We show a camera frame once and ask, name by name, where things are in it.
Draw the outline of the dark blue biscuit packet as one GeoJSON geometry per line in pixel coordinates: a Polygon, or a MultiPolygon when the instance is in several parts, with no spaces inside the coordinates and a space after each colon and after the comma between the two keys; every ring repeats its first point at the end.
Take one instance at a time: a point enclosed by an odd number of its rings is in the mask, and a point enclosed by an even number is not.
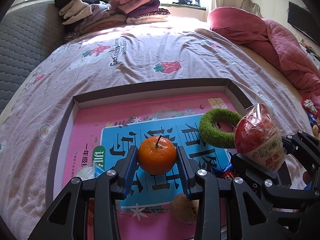
{"type": "Polygon", "coordinates": [[[223,170],[212,167],[211,171],[212,174],[216,176],[216,178],[233,180],[236,177],[235,173],[233,172],[233,166],[231,163],[229,163],[223,170]]]}

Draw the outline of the pink strawberry print bedsheet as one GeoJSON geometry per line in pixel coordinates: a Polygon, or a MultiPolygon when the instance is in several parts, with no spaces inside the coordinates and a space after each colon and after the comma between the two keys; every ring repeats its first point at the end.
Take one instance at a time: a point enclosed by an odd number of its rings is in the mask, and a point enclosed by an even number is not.
{"type": "Polygon", "coordinates": [[[226,78],[267,104],[283,134],[311,132],[298,90],[261,56],[195,19],[127,25],[60,46],[36,67],[1,114],[1,217],[27,239],[43,215],[49,158],[73,96],[174,79],[226,78]]]}

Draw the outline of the pink quilted blanket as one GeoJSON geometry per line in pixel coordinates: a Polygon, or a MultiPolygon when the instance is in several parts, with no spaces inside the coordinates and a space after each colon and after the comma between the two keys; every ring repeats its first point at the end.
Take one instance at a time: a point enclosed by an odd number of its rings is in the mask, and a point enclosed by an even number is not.
{"type": "Polygon", "coordinates": [[[278,70],[294,85],[301,96],[310,99],[319,111],[319,70],[302,50],[295,35],[276,21],[263,19],[267,35],[278,54],[278,70]]]}

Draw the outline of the pile of folded clothes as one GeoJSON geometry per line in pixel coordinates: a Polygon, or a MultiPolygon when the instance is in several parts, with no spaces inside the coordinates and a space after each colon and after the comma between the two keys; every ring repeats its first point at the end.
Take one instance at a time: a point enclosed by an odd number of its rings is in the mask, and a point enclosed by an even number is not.
{"type": "Polygon", "coordinates": [[[170,16],[159,0],[54,0],[54,4],[70,35],[125,24],[165,22],[170,16]]]}

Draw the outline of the grey quilted headboard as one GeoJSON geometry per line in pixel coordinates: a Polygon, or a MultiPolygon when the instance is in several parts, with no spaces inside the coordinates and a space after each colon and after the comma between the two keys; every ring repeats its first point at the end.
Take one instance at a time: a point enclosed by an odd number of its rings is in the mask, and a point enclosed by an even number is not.
{"type": "Polygon", "coordinates": [[[1,21],[1,111],[29,74],[63,44],[65,31],[53,2],[28,5],[1,21]]]}

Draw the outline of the red pillow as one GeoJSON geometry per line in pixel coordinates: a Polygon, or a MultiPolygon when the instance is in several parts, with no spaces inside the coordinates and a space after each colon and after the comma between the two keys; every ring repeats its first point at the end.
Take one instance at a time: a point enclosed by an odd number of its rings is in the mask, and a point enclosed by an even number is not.
{"type": "Polygon", "coordinates": [[[258,16],[235,7],[219,7],[208,15],[210,30],[255,51],[260,56],[274,54],[266,23],[258,16]]]}

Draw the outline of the red blue snack bag left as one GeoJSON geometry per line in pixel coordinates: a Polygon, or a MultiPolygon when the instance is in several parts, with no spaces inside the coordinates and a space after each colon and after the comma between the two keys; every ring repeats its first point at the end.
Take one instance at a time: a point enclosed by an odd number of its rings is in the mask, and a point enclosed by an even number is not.
{"type": "Polygon", "coordinates": [[[101,174],[105,172],[104,165],[96,161],[89,165],[86,165],[78,170],[76,176],[82,181],[98,178],[101,174]]]}

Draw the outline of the small toy figure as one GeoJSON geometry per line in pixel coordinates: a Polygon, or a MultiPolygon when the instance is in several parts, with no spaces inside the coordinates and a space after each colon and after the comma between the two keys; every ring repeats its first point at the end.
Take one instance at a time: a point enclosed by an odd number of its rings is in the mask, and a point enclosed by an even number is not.
{"type": "Polygon", "coordinates": [[[310,99],[302,99],[301,104],[307,113],[313,135],[319,138],[319,117],[317,115],[316,107],[310,99]]]}

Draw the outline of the orange tangerine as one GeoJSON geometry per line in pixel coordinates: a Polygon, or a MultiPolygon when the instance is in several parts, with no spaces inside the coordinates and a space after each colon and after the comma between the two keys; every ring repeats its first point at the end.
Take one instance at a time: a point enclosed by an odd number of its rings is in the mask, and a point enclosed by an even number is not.
{"type": "Polygon", "coordinates": [[[176,163],[173,143],[162,135],[145,139],[139,146],[137,162],[145,172],[160,176],[169,172],[176,163]]]}

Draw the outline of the shallow brown cardboard tray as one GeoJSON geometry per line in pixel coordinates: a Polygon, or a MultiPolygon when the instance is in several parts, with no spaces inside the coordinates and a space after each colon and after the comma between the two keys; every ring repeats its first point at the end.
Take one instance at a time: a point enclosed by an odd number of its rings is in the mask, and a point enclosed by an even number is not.
{"type": "Polygon", "coordinates": [[[116,202],[121,239],[193,239],[195,224],[180,222],[172,213],[182,193],[176,164],[150,161],[147,150],[169,153],[181,146],[198,168],[232,173],[227,166],[232,148],[218,148],[199,134],[201,117],[214,108],[244,115],[251,101],[229,79],[154,81],[96,90],[69,98],[49,161],[46,204],[74,177],[98,177],[141,150],[132,187],[116,202]]]}

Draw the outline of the brown walnut ball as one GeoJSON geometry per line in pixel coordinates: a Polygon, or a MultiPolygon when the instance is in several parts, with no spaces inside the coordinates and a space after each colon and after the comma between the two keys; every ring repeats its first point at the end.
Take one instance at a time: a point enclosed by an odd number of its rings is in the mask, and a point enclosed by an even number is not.
{"type": "Polygon", "coordinates": [[[171,204],[173,216],[185,224],[196,224],[199,200],[189,200],[184,193],[176,195],[171,204]]]}

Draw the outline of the black flat television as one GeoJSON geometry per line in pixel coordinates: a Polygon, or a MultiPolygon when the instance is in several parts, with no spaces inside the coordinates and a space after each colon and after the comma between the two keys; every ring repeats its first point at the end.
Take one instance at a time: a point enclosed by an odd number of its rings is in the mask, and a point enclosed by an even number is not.
{"type": "Polygon", "coordinates": [[[289,1],[287,22],[319,46],[319,25],[310,11],[289,1]]]}

